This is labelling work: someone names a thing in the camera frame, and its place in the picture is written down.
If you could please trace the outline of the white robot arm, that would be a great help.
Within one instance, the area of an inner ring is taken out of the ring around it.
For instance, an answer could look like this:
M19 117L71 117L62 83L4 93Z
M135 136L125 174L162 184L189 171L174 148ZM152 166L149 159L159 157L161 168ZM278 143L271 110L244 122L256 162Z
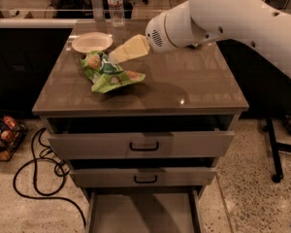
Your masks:
M224 39L255 50L291 79L291 15L262 0L187 0L110 53L113 63Z

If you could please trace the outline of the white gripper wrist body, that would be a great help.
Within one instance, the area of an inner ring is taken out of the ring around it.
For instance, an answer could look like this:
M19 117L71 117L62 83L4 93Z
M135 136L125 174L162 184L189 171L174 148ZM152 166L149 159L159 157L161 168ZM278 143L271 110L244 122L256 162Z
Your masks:
M155 52L175 50L174 43L175 21L168 12L154 17L145 28L145 36Z

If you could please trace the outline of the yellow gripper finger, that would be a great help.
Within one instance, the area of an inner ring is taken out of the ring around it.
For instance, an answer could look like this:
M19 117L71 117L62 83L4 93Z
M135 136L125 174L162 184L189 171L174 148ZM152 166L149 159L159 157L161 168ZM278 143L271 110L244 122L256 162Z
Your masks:
M127 59L145 56L150 50L150 45L144 35L133 36L124 43L123 47Z
M122 63L128 60L127 51L123 46L119 46L109 53L109 60L111 63Z

